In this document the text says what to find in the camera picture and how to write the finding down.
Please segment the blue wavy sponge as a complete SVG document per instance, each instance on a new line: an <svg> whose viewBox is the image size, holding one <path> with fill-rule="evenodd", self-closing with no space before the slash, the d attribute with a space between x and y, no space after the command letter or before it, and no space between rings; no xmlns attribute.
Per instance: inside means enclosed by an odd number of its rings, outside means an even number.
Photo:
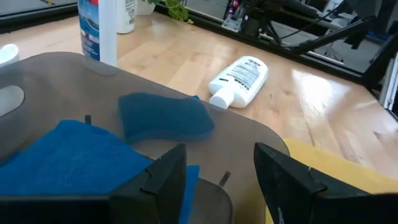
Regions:
<svg viewBox="0 0 398 224"><path fill-rule="evenodd" d="M199 98L170 98L150 93L119 97L118 110L128 144L164 139L187 142L209 138L215 123Z"/></svg>
<svg viewBox="0 0 398 224"><path fill-rule="evenodd" d="M0 195L107 194L154 161L105 129L64 120L0 165ZM188 224L199 171L187 164L178 224Z"/></svg>

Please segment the green leafy plant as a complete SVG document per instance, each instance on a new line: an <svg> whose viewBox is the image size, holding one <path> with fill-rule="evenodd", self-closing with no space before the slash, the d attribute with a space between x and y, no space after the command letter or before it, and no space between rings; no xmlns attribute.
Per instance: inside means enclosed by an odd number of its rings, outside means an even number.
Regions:
<svg viewBox="0 0 398 224"><path fill-rule="evenodd" d="M182 21L187 24L193 24L194 22L190 19L187 8L183 5L183 0L136 0L137 8L139 5L155 6L159 3L163 3L166 8L168 15L176 21Z"/></svg>

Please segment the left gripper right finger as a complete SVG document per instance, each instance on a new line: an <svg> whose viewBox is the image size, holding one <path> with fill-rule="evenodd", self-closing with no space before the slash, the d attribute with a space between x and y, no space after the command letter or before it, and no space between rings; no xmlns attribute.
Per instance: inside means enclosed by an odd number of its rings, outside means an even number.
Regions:
<svg viewBox="0 0 398 224"><path fill-rule="evenodd" d="M275 224L398 224L398 192L355 187L262 142L254 165Z"/></svg>

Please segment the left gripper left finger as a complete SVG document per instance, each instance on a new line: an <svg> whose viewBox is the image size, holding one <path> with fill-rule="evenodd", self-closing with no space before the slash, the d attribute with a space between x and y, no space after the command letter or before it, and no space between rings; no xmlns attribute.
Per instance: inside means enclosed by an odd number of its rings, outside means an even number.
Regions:
<svg viewBox="0 0 398 224"><path fill-rule="evenodd" d="M178 224L186 169L178 144L107 194L0 195L0 224Z"/></svg>

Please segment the white cleaner bottle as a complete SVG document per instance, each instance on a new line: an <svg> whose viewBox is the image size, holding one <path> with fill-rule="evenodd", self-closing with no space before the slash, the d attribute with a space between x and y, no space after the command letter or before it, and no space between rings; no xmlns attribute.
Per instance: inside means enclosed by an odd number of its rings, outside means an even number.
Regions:
<svg viewBox="0 0 398 224"><path fill-rule="evenodd" d="M116 0L117 33L128 34L135 26L136 0Z"/></svg>
<svg viewBox="0 0 398 224"><path fill-rule="evenodd" d="M87 57L116 66L116 0L78 0L81 49Z"/></svg>
<svg viewBox="0 0 398 224"><path fill-rule="evenodd" d="M209 83L209 103L225 110L245 108L262 88L268 74L269 68L262 60L243 56Z"/></svg>

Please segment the silver mounting bracket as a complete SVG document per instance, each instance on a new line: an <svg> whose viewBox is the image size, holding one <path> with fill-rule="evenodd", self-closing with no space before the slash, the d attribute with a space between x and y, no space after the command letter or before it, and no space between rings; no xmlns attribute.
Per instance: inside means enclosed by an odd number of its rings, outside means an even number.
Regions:
<svg viewBox="0 0 398 224"><path fill-rule="evenodd" d="M241 24L243 22L243 16L240 14L228 14L222 28L238 33L241 30Z"/></svg>

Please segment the yellow translucent plastic bin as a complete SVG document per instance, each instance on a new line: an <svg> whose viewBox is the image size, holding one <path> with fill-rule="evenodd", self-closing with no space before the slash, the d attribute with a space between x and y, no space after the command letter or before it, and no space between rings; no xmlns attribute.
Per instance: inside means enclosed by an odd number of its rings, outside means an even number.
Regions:
<svg viewBox="0 0 398 224"><path fill-rule="evenodd" d="M372 193L398 192L398 180L297 140L288 139L284 143L290 152L288 156L355 187L364 187ZM265 212L266 224L275 224L267 204Z"/></svg>

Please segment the silver aluminium rail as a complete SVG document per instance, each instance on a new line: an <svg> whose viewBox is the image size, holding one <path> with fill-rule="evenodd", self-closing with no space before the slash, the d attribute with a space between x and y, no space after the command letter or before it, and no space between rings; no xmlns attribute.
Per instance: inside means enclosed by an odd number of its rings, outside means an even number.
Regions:
<svg viewBox="0 0 398 224"><path fill-rule="evenodd" d="M391 111L398 89L398 53L388 64L379 102L383 108Z"/></svg>

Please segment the grey translucent plastic bin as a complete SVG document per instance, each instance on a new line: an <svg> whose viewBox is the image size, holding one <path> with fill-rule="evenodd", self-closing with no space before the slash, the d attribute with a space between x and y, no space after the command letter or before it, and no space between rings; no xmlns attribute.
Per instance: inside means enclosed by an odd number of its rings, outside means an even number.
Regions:
<svg viewBox="0 0 398 224"><path fill-rule="evenodd" d="M128 144L118 99L131 93L187 98L179 91L70 52L36 55L0 68L0 87L23 89L21 106L0 117L0 160L24 149L64 119L91 121ZM202 141L183 142L187 162L200 166L190 222L266 224L266 204L254 168L254 145L288 153L269 127L200 100L215 123ZM151 139L130 145L155 159L179 141Z"/></svg>

